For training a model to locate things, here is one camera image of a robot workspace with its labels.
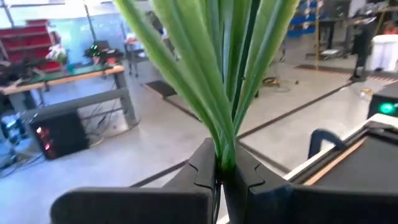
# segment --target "black mat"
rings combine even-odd
[[[304,68],[316,70],[314,65],[299,65],[296,68]],[[333,72],[333,73],[345,73],[351,75],[354,72],[353,68],[340,68],[340,67],[328,67],[328,66],[318,66],[318,70],[322,72]],[[367,71],[369,78],[380,78],[386,80],[398,80],[398,74],[392,72],[371,72]]]
[[[368,136],[315,185],[339,190],[398,193],[398,146]]]
[[[161,80],[150,82],[150,83],[145,83],[144,85],[147,86],[148,88],[156,91],[163,98],[177,94],[171,86],[169,86],[167,83],[165,83]]]

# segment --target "wooden edge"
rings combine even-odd
[[[59,78],[56,80],[51,80],[51,81],[47,82],[47,85],[54,86],[54,85],[59,85],[59,84],[63,84],[63,83],[83,80],[83,79],[87,79],[87,78],[94,78],[94,77],[98,77],[101,75],[112,75],[114,73],[123,72],[123,71],[124,71],[124,67],[121,65],[117,65],[113,68],[106,69],[105,71],[90,72],[90,73],[86,73],[86,74],[82,74],[82,75],[74,75],[74,76],[69,76],[69,77],[65,77],[65,78]],[[34,90],[34,89],[44,88],[44,87],[45,87],[44,82],[40,82],[40,83],[34,83],[34,84],[30,84],[30,85],[23,85],[23,86],[7,86],[3,89],[0,88],[0,91],[2,91],[2,93],[4,95],[10,95],[10,94],[14,94],[14,93],[20,93],[23,91],[29,91],[29,90]]]
[[[365,138],[360,139],[357,141],[353,146],[351,146],[349,149],[345,150],[341,155],[339,155],[336,159],[331,161],[327,166],[325,166],[322,170],[318,171],[316,174],[314,174],[311,178],[305,181],[304,185],[313,185],[316,183],[319,179],[321,179],[325,174],[327,174],[334,166],[336,166],[339,162],[341,162],[343,159],[345,159],[347,156],[349,156],[352,152],[357,150],[362,143],[365,141]]]

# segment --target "metal pole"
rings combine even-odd
[[[12,20],[10,10],[8,9],[8,6],[6,5],[5,0],[0,0],[0,2],[1,2],[2,5],[4,6],[4,10],[6,11],[6,15],[7,15],[8,21],[9,21],[10,24],[11,24],[11,27],[14,28],[14,27],[15,27],[15,24],[14,24],[14,21]]]
[[[87,4],[84,3],[84,6],[85,6],[85,10],[86,10],[86,16],[87,16],[87,19],[88,19],[88,24],[90,25],[90,31],[91,31],[91,34],[93,36],[93,40],[97,41],[97,37],[95,36],[95,32],[94,32],[93,23],[91,22],[90,13],[88,12]]]

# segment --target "green light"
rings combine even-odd
[[[380,105],[379,111],[384,114],[393,114],[396,112],[396,107],[392,103],[383,103]]]

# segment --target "glass wall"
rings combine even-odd
[[[92,34],[84,2],[90,15]],[[137,2],[142,10],[150,11],[148,1]],[[48,19],[49,30],[56,31],[62,45],[68,49],[71,63],[86,64],[83,52],[95,40],[106,40],[109,46],[124,50],[124,20],[112,1],[101,0],[6,0],[16,26],[26,20]],[[10,27],[5,8],[0,6],[0,28]]]

